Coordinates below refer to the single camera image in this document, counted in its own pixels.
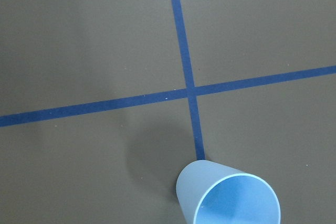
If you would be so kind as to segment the light blue cup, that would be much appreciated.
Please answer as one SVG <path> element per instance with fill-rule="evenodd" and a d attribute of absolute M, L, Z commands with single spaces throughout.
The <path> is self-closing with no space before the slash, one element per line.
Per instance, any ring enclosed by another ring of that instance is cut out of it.
<path fill-rule="evenodd" d="M 176 181 L 186 223 L 280 223 L 279 200 L 262 178 L 206 160 L 188 164 Z"/>

